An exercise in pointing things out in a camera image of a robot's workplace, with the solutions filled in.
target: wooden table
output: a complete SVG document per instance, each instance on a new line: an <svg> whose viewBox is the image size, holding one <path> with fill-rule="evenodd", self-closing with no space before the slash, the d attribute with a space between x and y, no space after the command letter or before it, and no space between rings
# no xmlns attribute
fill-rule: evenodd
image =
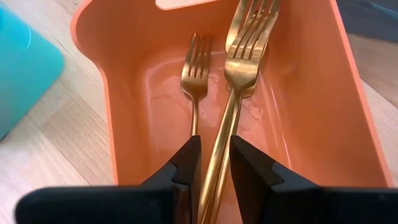
<svg viewBox="0 0 398 224"><path fill-rule="evenodd" d="M60 79L0 143L0 223L21 195L47 185L111 184L103 82L73 44L81 0L2 0L65 56ZM163 7L198 0L162 0ZM398 183L398 45L349 36L379 138Z"/></svg>

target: teal container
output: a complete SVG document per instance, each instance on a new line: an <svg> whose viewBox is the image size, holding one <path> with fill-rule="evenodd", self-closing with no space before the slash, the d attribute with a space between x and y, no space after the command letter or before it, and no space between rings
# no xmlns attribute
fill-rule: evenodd
<svg viewBox="0 0 398 224"><path fill-rule="evenodd" d="M61 52L0 5L0 139L62 70Z"/></svg>

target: cutlery organizer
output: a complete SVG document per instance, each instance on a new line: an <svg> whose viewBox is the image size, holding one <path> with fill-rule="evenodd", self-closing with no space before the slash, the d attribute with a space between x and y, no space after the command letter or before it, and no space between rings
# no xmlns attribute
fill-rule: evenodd
<svg viewBox="0 0 398 224"><path fill-rule="evenodd" d="M117 184L140 184L190 135L180 76L194 32L214 37L199 105L202 174L228 98L224 44L237 0L163 10L155 0L86 0L71 24L104 81ZM281 0L238 135L320 185L392 185L335 0ZM218 221L240 222L231 178Z"/></svg>

